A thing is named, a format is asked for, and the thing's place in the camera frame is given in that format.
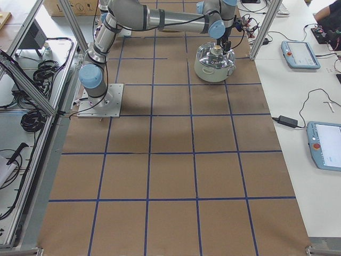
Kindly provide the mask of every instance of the cardboard box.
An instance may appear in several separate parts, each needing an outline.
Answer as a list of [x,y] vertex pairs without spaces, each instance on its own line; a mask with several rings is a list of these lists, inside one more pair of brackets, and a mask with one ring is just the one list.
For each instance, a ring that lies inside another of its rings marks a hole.
[[[95,15],[97,2],[98,0],[69,0],[71,9],[78,16]],[[43,5],[51,17],[64,16],[63,9],[58,0],[45,0]]]

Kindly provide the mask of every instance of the black connector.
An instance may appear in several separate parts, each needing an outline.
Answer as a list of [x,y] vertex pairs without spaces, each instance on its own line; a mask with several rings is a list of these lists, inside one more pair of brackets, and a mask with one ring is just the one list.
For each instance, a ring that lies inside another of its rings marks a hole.
[[270,42],[269,39],[264,38],[263,45],[267,45],[269,42]]
[[291,128],[296,128],[297,123],[298,123],[297,120],[286,117],[286,116],[273,117],[272,119],[279,124],[282,124]]

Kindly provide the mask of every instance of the floor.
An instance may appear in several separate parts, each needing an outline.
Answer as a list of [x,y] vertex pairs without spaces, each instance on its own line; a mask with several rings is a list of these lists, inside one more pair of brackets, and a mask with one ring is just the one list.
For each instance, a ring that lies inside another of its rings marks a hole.
[[[195,12],[196,3],[148,3]],[[234,31],[232,46],[241,40]],[[208,84],[211,39],[133,33],[109,54],[118,119],[73,117],[38,240],[52,255],[305,255],[309,240],[244,38],[237,69]]]

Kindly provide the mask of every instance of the metal base plate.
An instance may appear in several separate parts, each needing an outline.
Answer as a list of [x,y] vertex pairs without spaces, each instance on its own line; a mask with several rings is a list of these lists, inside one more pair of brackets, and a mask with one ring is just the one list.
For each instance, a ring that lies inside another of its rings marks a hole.
[[[103,107],[94,107],[88,110],[91,105],[89,101],[82,101],[79,105],[78,111],[81,111],[77,114],[78,117],[119,117],[121,112],[121,103],[122,103],[122,95],[123,95],[123,87],[124,84],[109,84],[108,85],[108,93],[113,95],[113,98],[110,99],[110,102]],[[86,98],[87,93],[84,90],[82,98]]]
[[130,30],[127,29],[122,29],[121,32],[118,34],[118,37],[130,37],[132,35],[132,32]]

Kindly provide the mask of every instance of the white tabletop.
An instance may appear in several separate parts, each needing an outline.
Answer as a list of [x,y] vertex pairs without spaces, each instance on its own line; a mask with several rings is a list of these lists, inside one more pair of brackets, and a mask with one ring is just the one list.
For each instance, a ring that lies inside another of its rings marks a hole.
[[[270,31],[279,31],[290,39],[302,40],[305,25],[315,23],[311,10],[303,0],[283,0],[289,10],[287,18],[275,18]],[[255,4],[246,5],[251,10],[257,10]],[[250,14],[260,22],[264,15]],[[307,37],[316,55],[328,54],[326,45],[320,45],[313,37],[309,26]],[[321,68],[318,70],[295,70],[288,67],[284,60],[280,44],[286,39],[275,33],[270,33],[273,42],[262,46],[257,57],[256,66],[262,82],[264,93],[271,115],[284,115],[303,121],[299,116],[303,102],[308,92],[317,88],[324,89],[332,100],[341,103],[341,84],[336,78],[334,62],[337,57],[319,59]],[[336,63],[341,70],[341,63]],[[327,96],[322,91],[310,93],[302,114],[308,121],[341,123],[341,107],[333,105],[334,113],[327,103]],[[292,129],[275,124],[275,129],[281,144],[288,167],[297,201],[301,210],[307,233],[310,237],[341,237],[341,172],[318,169],[307,145],[305,129]]]

